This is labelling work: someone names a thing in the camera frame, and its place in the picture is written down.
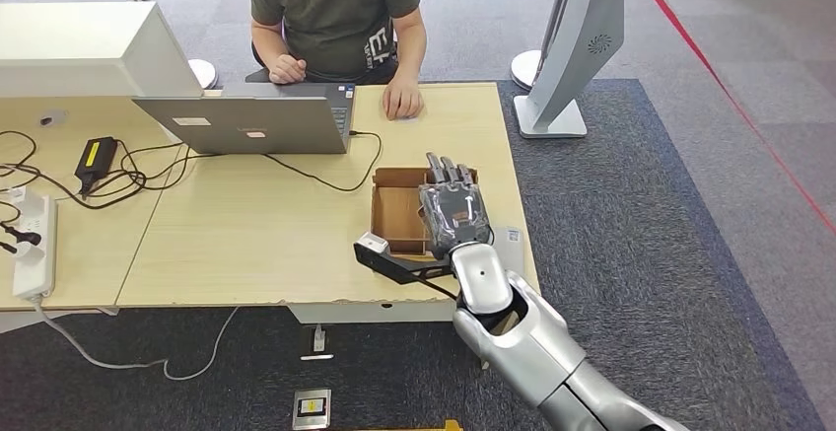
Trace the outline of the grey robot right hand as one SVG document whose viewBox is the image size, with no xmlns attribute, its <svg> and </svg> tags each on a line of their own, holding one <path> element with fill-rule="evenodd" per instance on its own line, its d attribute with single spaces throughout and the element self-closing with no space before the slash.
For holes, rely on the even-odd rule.
<svg viewBox="0 0 836 431">
<path fill-rule="evenodd" d="M 433 152 L 427 152 L 426 158 L 429 174 L 419 185 L 418 213 L 429 235 L 429 252 L 441 260 L 459 245 L 492 244 L 494 234 L 477 172 Z"/>
</svg>

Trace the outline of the person's left hand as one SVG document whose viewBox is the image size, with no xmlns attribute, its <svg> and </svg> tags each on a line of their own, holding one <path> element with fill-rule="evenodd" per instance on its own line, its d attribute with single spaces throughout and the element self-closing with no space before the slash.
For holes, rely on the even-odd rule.
<svg viewBox="0 0 836 431">
<path fill-rule="evenodd" d="M 388 120 L 418 116 L 424 104 L 417 78 L 395 75 L 383 91 L 382 103 Z"/>
</svg>

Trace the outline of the person's right hand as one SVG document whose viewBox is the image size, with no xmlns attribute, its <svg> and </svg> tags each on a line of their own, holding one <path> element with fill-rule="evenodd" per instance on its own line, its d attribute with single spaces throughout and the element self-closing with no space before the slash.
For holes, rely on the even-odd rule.
<svg viewBox="0 0 836 431">
<path fill-rule="evenodd" d="M 268 79 L 277 85 L 301 83 L 306 80 L 307 61 L 288 53 L 276 56 L 267 66 Z"/>
</svg>

